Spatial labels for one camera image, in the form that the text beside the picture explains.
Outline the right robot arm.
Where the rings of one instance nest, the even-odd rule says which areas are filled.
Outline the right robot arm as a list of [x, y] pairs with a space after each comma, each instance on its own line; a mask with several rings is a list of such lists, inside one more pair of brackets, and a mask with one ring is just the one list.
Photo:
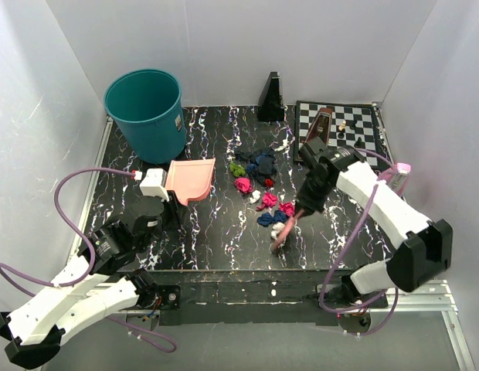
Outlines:
[[338, 189], [363, 207], [362, 216], [371, 217], [396, 249], [391, 258], [341, 278], [339, 293], [347, 305], [359, 307], [370, 294], [389, 288], [410, 293], [450, 268], [452, 226], [446, 220], [432, 221], [406, 203], [357, 149], [330, 149], [314, 138], [301, 147], [299, 155], [308, 173], [295, 199], [297, 218], [322, 212], [329, 193]]

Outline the pink hand brush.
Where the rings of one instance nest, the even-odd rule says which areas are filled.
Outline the pink hand brush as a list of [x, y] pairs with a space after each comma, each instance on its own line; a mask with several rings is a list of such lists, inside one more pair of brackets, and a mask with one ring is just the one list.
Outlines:
[[297, 221], [305, 214], [305, 208], [301, 208], [294, 216], [289, 217], [288, 221], [285, 223], [284, 230], [279, 234], [278, 238], [273, 240], [270, 250], [272, 252], [278, 251], [286, 242], [290, 231], [294, 226], [297, 225]]

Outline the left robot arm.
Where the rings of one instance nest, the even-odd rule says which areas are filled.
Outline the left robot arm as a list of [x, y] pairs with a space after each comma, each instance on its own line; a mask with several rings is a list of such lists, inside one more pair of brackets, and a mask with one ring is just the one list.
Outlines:
[[180, 288], [157, 284], [144, 268], [125, 274], [102, 291], [89, 293], [133, 262], [170, 220], [162, 199], [141, 196], [91, 233], [93, 251], [81, 244], [52, 286], [16, 310], [0, 312], [0, 336], [8, 342], [8, 360], [23, 369], [35, 369], [56, 356], [78, 332], [122, 309], [156, 312], [178, 308]]

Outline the pink dustpan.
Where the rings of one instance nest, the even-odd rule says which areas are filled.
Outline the pink dustpan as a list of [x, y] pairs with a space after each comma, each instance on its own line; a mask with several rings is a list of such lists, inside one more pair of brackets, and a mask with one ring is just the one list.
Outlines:
[[216, 160], [171, 161], [165, 189], [173, 192], [183, 206], [204, 200], [210, 193]]

